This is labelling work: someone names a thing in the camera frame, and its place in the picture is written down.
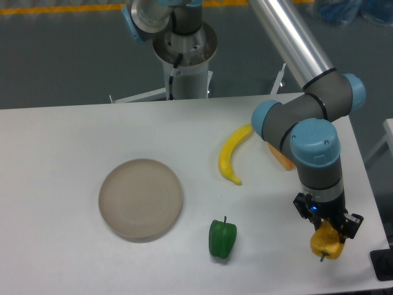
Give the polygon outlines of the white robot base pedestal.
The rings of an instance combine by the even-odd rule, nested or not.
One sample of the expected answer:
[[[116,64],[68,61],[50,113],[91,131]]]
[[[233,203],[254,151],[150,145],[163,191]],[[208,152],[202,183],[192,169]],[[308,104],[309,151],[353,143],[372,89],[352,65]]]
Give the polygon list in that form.
[[[289,70],[271,42],[257,37],[244,42],[237,35],[221,41],[206,22],[185,34],[160,33],[147,51],[149,57],[135,56],[140,63],[127,77],[131,89],[117,103],[274,95]]]

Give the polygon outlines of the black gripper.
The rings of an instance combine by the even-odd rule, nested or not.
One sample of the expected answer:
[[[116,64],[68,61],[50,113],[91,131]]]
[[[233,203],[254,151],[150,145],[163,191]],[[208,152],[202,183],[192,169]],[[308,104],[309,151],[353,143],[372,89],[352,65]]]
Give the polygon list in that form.
[[[302,192],[295,197],[293,204],[303,219],[308,219],[318,230],[322,219],[336,221],[340,243],[354,239],[364,217],[348,214],[346,209],[344,185],[338,182],[328,189],[312,189],[302,184]]]

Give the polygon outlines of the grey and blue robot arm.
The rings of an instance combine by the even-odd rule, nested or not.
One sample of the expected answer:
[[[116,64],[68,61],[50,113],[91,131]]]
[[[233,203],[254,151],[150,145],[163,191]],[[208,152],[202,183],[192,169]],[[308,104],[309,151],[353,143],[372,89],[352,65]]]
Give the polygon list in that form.
[[[303,90],[286,104],[268,100],[258,105],[252,128],[295,164],[302,192],[294,205],[301,217],[316,229],[328,221],[340,242],[354,238],[363,217],[345,207],[333,123],[362,106],[365,87],[355,75],[333,67],[290,1],[249,5]],[[122,15],[135,41],[152,40],[163,63],[168,100],[207,97],[207,66],[217,37],[202,20],[201,1],[131,1]]]

